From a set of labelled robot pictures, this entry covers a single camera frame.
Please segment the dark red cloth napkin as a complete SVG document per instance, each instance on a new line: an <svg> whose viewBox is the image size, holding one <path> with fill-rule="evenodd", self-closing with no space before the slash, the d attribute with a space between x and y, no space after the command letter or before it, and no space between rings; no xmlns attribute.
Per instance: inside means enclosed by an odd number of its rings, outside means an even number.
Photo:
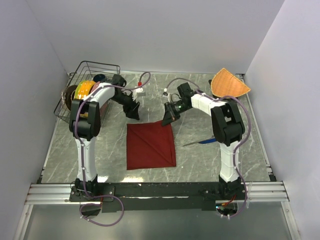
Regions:
<svg viewBox="0 0 320 240"><path fill-rule="evenodd" d="M162 121L127 124L126 169L176 167L176 150L171 125Z"/></svg>

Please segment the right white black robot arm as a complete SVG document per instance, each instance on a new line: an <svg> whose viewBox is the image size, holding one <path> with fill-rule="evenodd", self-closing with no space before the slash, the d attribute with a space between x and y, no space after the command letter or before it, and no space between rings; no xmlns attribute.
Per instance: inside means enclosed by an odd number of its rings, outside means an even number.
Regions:
<svg viewBox="0 0 320 240"><path fill-rule="evenodd" d="M247 193L245 181L239 171L239 148L244 143L245 125L237 106L237 99L231 95L220 98L208 96L203 91L191 89L188 83L177 87L179 100L169 100L164 104L162 126L180 119L181 114L197 109L209 115L215 141L219 143L221 169L218 194L230 199L235 194Z"/></svg>

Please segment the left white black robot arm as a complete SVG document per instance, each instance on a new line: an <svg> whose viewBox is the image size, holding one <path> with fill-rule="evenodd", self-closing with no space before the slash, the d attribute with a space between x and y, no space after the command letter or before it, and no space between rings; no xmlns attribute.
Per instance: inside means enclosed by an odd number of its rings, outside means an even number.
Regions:
<svg viewBox="0 0 320 240"><path fill-rule="evenodd" d="M119 74L111 79L98 74L77 86L71 102L69 130L78 152L78 174L74 183L76 190L88 201L94 201L99 195L95 144L101 130L102 106L112 100L122 105L127 118L140 119L140 103L134 99L133 93L125 93L126 85L126 80Z"/></svg>

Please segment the blue handled knife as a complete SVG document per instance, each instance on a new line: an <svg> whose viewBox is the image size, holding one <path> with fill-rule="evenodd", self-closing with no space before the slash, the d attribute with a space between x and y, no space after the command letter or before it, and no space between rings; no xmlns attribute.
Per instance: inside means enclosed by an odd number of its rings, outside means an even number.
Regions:
<svg viewBox="0 0 320 240"><path fill-rule="evenodd" d="M208 138L208 139L203 139L203 140L198 140L198 141L194 141L194 142L190 142L187 144L184 144L183 146L191 146L191 145L195 145L195 144L201 144L201 145L205 145L205 144L210 144L210 143L214 143L216 142L216 138L214 136Z"/></svg>

